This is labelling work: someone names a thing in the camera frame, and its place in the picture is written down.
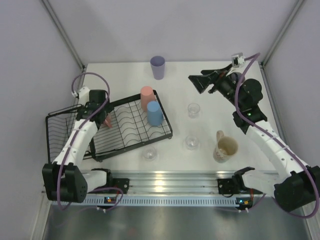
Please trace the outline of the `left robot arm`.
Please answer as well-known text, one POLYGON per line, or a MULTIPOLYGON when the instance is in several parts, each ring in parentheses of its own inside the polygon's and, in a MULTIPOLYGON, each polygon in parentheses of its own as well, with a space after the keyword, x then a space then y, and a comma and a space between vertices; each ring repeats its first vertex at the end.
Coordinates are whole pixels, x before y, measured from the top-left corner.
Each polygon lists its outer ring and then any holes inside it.
POLYGON ((90 90, 88 101, 76 116, 73 130, 59 155, 42 168, 47 198, 51 201, 81 203, 95 189, 109 193, 114 188, 111 172, 95 168, 81 173, 79 165, 90 142, 114 110, 106 90, 90 90))

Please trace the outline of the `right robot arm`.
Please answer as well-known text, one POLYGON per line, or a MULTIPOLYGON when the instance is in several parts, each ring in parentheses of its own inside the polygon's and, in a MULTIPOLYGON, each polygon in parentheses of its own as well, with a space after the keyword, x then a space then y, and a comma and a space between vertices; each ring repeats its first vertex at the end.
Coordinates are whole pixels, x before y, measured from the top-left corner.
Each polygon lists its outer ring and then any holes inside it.
POLYGON ((231 72, 232 66, 202 70, 200 75, 189 75, 196 90, 202 94, 221 93, 236 107, 232 114, 235 125, 264 153, 278 173, 273 178, 253 167, 245 167, 232 176, 237 193, 250 189, 274 198, 278 206, 292 212, 309 203, 320 206, 320 168, 311 167, 299 159, 272 129, 258 106, 263 99, 262 85, 254 78, 241 80, 231 72))

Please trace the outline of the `pale pink iridescent mug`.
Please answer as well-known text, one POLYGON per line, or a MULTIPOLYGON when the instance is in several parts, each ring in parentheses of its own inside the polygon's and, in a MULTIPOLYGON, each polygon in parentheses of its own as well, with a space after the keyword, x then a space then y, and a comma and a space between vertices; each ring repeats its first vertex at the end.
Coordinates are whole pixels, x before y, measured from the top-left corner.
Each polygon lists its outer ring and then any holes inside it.
POLYGON ((235 85, 238 84, 241 76, 242 76, 242 73, 240 73, 240 72, 233 72, 233 73, 230 74, 230 78, 231 78, 232 82, 233 82, 235 85))

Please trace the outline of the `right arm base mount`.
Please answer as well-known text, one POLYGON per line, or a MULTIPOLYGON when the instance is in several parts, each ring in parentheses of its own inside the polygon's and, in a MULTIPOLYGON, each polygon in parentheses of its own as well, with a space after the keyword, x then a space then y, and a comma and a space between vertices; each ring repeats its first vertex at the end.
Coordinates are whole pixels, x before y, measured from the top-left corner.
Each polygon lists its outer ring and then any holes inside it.
POLYGON ((254 167, 245 167, 240 170, 237 170, 229 178, 218 178, 217 186, 218 193, 223 195, 226 198, 230 198, 235 194, 247 194, 250 192, 250 189, 245 186, 243 175, 249 171, 255 170, 254 167))

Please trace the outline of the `pink ghost pattern mug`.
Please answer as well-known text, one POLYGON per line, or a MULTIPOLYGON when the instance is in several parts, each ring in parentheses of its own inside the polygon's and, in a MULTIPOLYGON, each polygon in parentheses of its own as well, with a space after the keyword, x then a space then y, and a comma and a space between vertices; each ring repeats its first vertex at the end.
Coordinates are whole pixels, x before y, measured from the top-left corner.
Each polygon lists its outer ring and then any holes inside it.
POLYGON ((111 116, 110 116, 110 115, 108 115, 108 116, 106 117, 106 119, 104 120, 103 124, 104 124, 105 126, 107 126, 108 128, 111 128, 111 127, 112 127, 112 119, 111 119, 111 116))

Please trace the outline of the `salmon pink plastic tumbler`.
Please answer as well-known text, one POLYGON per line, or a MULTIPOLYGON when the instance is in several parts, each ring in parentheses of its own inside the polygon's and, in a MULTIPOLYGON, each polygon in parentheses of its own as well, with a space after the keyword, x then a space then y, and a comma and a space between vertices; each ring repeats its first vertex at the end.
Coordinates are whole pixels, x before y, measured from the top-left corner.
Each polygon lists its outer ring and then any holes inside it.
POLYGON ((155 101, 156 97, 153 89, 150 86, 144 86, 140 90, 140 104, 141 108, 146 112, 149 102, 155 101))

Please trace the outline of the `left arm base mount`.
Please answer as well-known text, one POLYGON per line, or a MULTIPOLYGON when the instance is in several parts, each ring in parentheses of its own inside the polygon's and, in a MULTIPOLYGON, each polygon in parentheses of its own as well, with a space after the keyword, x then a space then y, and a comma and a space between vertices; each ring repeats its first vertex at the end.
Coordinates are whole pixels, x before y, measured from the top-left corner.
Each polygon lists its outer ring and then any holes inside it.
POLYGON ((129 189, 130 180, 114 177, 110 169, 94 168, 83 176, 87 182, 88 193, 119 194, 117 189, 120 189, 126 194, 129 189))

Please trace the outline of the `blue plastic tumbler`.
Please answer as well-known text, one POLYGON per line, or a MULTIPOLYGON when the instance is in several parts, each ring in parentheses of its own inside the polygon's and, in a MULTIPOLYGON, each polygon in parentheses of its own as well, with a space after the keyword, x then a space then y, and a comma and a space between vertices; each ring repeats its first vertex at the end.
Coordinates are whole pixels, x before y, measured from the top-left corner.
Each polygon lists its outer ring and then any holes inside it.
POLYGON ((160 126, 164 120, 162 109, 157 101, 150 101, 147 104, 147 122, 151 126, 160 126))

